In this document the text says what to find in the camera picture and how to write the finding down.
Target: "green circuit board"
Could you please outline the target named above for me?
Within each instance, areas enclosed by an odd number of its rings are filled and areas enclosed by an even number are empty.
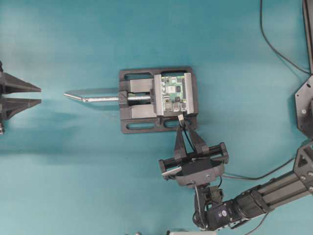
[[[165,76],[161,78],[164,112],[184,112],[187,110],[184,79],[184,76]]]

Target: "bolt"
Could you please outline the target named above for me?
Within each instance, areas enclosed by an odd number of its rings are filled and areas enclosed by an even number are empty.
[[[84,98],[78,95],[73,95],[73,94],[69,94],[69,93],[64,93],[63,95],[65,95],[66,97],[72,98],[72,99],[76,99],[82,102],[110,102],[110,101],[119,101],[119,97],[117,95],[114,96],[102,96],[102,97],[88,97],[88,98]],[[142,101],[142,100],[146,100],[146,101],[150,101],[151,97],[147,94],[141,95],[141,94],[133,94],[133,93],[129,93],[127,96],[127,100],[128,101]]]

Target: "wire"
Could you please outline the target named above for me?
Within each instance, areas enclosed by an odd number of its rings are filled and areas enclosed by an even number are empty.
[[[204,225],[204,222],[203,222],[203,219],[202,219],[202,214],[201,214],[201,207],[200,207],[198,189],[197,189],[196,185],[195,185],[195,191],[196,191],[196,195],[197,195],[197,202],[198,202],[198,208],[199,208],[199,217],[200,217],[201,223],[203,225],[203,228],[205,229],[205,225]]]
[[[291,158],[290,160],[288,160],[287,162],[285,162],[284,164],[282,164],[281,166],[275,168],[274,170],[270,171],[269,173],[266,173],[265,175],[262,175],[260,177],[246,177],[246,176],[238,176],[238,177],[235,177],[235,176],[228,176],[228,175],[223,175],[224,178],[226,179],[237,179],[237,180],[250,180],[250,181],[254,181],[254,180],[261,180],[271,174],[273,174],[274,172],[280,170],[281,168],[285,167],[286,165],[288,165],[290,162],[292,162],[293,160],[295,159],[294,158]]]
[[[250,235],[251,233],[253,233],[253,232],[255,232],[256,230],[258,230],[258,229],[261,227],[261,225],[263,224],[263,222],[264,222],[264,220],[266,219],[266,217],[268,216],[268,214],[269,214],[269,212],[267,212],[267,213],[264,215],[263,219],[261,220],[261,222],[259,223],[259,225],[258,225],[255,229],[251,230],[249,233],[246,233],[245,235]]]
[[[195,152],[196,149],[195,149],[195,147],[193,146],[193,144],[191,143],[191,141],[190,141],[190,139],[189,139],[189,137],[188,137],[188,135],[187,135],[186,129],[185,129],[184,127],[182,127],[182,130],[184,131],[185,136],[186,136],[186,138],[187,138],[187,140],[188,140],[188,142],[189,142],[189,144],[190,144],[192,150]]]
[[[306,74],[312,75],[309,71],[306,71],[302,68],[300,68],[298,65],[296,65],[294,62],[292,62],[290,59],[288,59],[286,56],[284,56],[282,53],[280,53],[277,49],[274,48],[274,46],[269,42],[268,38],[265,35],[265,32],[263,30],[263,20],[262,20],[262,12],[263,12],[263,0],[260,0],[260,28],[261,28],[261,33],[268,44],[268,46],[281,58],[283,58],[285,61],[293,65],[296,69],[300,70],[301,72],[304,72]]]
[[[194,214],[192,215],[192,221],[194,222],[194,224],[197,226],[197,227],[201,227],[201,224],[199,223],[199,221],[197,221],[196,219],[195,219],[195,216],[196,216],[196,213],[197,213],[198,211],[195,211],[194,212]]]
[[[218,187],[220,187],[221,185],[222,185],[222,182],[223,182],[223,178],[222,178],[222,176],[220,176],[220,184],[218,185]]]

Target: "teal table surface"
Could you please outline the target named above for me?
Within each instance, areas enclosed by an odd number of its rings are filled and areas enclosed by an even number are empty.
[[[301,0],[264,0],[270,41],[308,69]],[[42,93],[5,122],[0,140],[1,235],[164,235],[198,230],[191,189],[160,175],[175,132],[122,134],[119,109],[63,97],[117,88],[123,69],[188,65],[198,79],[198,133],[225,142],[226,172],[259,176],[295,156],[294,93],[308,79],[280,60],[259,28],[258,0],[1,0],[0,59]],[[259,182],[224,180],[225,199]],[[255,234],[311,234],[307,196],[271,213]],[[242,235],[256,218],[237,230]]]

